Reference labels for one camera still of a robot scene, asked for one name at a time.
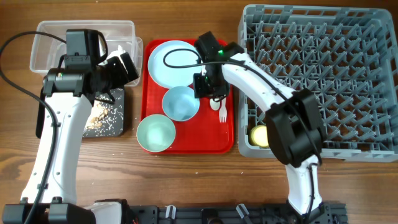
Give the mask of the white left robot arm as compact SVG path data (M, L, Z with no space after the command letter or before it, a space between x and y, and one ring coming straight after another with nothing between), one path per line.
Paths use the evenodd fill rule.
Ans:
M138 78L127 53L108 57L104 35L69 29L66 54L43 79L41 136L30 179L20 202L7 204L4 223L137 223L125 199L76 204L76 168L85 124L98 94L110 94Z

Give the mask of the light blue bowl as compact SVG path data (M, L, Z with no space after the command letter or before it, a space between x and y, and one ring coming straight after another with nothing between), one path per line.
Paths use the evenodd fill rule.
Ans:
M200 100L195 98L194 90L188 86L169 89L162 99L162 109L174 121L188 121L200 108Z

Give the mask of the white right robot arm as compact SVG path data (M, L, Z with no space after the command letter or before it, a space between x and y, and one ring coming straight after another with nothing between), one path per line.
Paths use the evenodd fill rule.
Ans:
M265 113L267 140L275 157L285 165L288 201L309 218L322 204L317 168L326 132L314 93L287 87L259 68L237 43L222 46L211 32L195 41L199 65L193 76L196 98L222 100L230 87L243 91Z

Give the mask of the large white napkin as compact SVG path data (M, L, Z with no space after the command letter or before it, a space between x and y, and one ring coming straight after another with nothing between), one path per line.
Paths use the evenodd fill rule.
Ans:
M123 49L123 47L121 45L118 45L118 48L114 51L112 51L107 59L109 60L112 57L120 57L122 54L126 53L126 51Z

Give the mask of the yellow plastic cup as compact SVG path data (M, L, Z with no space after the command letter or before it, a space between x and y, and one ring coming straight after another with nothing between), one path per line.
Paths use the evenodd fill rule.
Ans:
M249 139L251 144L259 147L269 147L267 137L267 127L265 125L257 125L252 128Z

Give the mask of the mint green bowl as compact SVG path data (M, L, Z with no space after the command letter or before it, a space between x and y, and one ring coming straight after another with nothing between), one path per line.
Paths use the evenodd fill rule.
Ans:
M170 118L162 114L145 117L137 127L137 141L149 152L168 149L176 137L176 128Z

